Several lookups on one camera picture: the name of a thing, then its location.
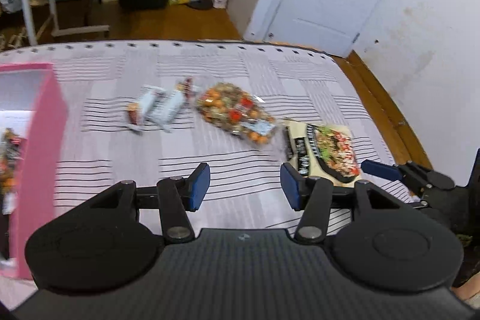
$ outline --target wooden floor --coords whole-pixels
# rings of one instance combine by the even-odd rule
[[[37,29],[48,15],[47,7],[34,9]],[[72,28],[84,24],[109,24],[109,38],[164,39],[164,40],[238,40],[236,31],[225,10],[194,10],[185,5],[164,10],[125,12],[116,2],[93,4],[86,0],[58,3],[59,25]],[[22,26],[21,14],[0,18],[0,33],[6,36],[17,33]],[[53,38],[47,29],[39,43],[69,42],[79,40],[104,40],[101,33]],[[377,125],[395,161],[403,164],[408,160],[430,167],[430,162],[415,134],[386,91],[353,52],[347,59],[334,57],[357,90],[366,110]]]

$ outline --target brown baseboard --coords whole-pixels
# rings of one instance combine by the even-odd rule
[[[350,53],[346,58],[346,62],[354,68],[370,93],[382,107],[393,128],[403,141],[410,155],[410,159],[424,167],[431,168],[430,160],[414,131],[375,75],[368,69],[355,51]]]

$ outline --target bed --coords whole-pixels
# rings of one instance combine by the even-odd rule
[[[257,151],[204,122],[190,107],[180,112],[171,133],[148,124],[139,136],[124,127],[124,108],[144,84],[171,88],[185,76],[239,85],[261,97],[277,118],[346,125],[360,163],[394,163],[354,87],[322,52],[238,42],[122,40],[41,45],[0,55],[0,63],[23,62],[54,64],[69,110],[56,174],[56,215],[120,180],[152,186],[207,162],[210,188],[200,210],[189,214],[196,234],[202,227],[293,233],[301,212],[289,207],[280,187],[285,161],[280,134]],[[413,200],[399,182],[363,177],[404,202]],[[158,212],[143,211],[140,221],[160,234]],[[350,211],[332,210],[329,234],[349,221]],[[14,307],[34,289],[32,283],[3,278],[0,300]]]

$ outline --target person's skin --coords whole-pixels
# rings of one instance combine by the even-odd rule
[[[480,293],[480,272],[471,277],[460,287],[452,287],[452,292],[462,301]]]

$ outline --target pink box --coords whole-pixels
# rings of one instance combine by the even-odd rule
[[[0,274],[31,279],[25,244],[54,218],[55,174],[67,105],[49,63],[0,65],[0,86],[0,111],[32,111],[14,174],[17,197],[10,215],[9,247],[15,262],[13,267],[0,268]]]

